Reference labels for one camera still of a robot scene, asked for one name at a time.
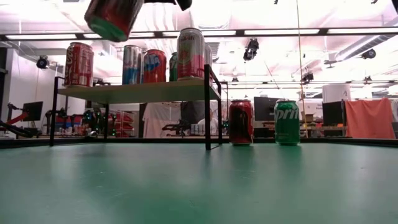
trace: red coca-cola can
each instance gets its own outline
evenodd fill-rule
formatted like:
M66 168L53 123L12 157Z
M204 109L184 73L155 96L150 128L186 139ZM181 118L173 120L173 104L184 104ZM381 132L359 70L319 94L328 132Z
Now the red coca-cola can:
M253 143L253 107L249 100L233 100L229 106L229 141L232 144Z
M166 82L166 54L161 50L148 50L144 56L144 83Z
M181 30L177 41L178 80L204 78L205 38L200 30L186 28Z
M85 21L106 40L126 41L143 3L144 0L91 0Z
M91 46L73 42L67 49L65 87L93 86L94 52Z

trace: green table surface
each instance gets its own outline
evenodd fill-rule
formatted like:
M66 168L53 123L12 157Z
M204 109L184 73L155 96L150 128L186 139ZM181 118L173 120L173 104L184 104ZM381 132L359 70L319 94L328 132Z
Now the green table surface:
M0 151L0 223L398 223L398 150L84 144Z

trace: sprite can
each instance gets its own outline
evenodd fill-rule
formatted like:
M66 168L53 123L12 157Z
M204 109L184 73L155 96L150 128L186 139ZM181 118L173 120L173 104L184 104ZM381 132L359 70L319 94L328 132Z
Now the sprite can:
M172 54L172 58L170 58L169 62L169 82L177 81L177 53L174 52Z
M299 108L295 101L278 101L275 105L275 142L297 145L300 142Z

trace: shelf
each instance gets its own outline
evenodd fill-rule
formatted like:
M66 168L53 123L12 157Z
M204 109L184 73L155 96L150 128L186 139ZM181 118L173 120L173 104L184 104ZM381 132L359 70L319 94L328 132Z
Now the shelf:
M204 89L203 80L187 80L91 88L72 87L59 89L58 94L106 104L155 103L204 100ZM211 86L210 99L217 100L219 98L218 92Z

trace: orange cloth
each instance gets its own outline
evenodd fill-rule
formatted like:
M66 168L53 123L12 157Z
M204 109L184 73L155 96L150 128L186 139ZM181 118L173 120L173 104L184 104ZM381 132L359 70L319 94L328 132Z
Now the orange cloth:
M391 103L382 100L345 101L346 136L369 139L395 139Z

